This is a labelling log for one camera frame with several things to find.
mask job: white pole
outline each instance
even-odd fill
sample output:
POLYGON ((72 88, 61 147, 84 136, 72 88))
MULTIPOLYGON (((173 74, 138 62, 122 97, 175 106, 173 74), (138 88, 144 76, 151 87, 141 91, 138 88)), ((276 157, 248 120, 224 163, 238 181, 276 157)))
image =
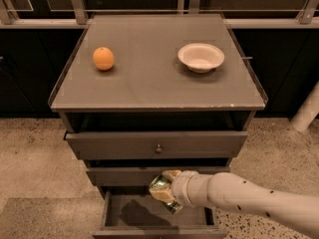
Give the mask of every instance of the white pole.
POLYGON ((304 131, 319 114, 319 82, 309 94, 298 113, 291 121, 291 125, 298 131, 304 131))

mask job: floor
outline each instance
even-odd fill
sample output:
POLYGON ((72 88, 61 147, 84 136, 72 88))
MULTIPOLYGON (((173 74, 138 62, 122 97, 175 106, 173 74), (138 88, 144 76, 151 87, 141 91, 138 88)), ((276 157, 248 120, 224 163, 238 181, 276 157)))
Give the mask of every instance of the floor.
MULTIPOLYGON (((59 119, 0 119, 0 238, 92 238, 104 201, 63 141, 59 119)), ((319 120, 254 119, 231 172, 260 186, 319 197, 319 120)), ((307 238, 268 219, 217 210, 228 238, 307 238)))

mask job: white bowl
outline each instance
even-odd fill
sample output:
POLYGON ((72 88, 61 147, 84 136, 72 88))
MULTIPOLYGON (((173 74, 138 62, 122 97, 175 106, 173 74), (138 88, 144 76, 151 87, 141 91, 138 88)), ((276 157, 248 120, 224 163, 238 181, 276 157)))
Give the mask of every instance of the white bowl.
POLYGON ((219 67, 225 57, 217 47, 193 43, 182 47, 178 52, 180 61, 196 73, 206 73, 219 67))

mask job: orange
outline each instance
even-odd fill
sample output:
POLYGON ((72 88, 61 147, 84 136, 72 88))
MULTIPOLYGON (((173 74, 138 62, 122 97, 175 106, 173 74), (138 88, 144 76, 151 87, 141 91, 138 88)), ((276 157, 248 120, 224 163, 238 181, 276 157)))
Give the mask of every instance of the orange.
POLYGON ((93 61, 97 69, 106 71, 114 65, 114 54, 110 49, 100 47, 95 50, 93 54, 93 61))

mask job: cabinet handle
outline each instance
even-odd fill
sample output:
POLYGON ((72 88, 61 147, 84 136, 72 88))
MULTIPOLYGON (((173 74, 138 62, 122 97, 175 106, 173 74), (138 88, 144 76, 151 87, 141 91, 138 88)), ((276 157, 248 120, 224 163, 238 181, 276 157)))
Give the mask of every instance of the cabinet handle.
POLYGON ((161 145, 158 144, 157 148, 156 148, 156 153, 157 154, 161 154, 162 153, 162 148, 161 148, 161 145))

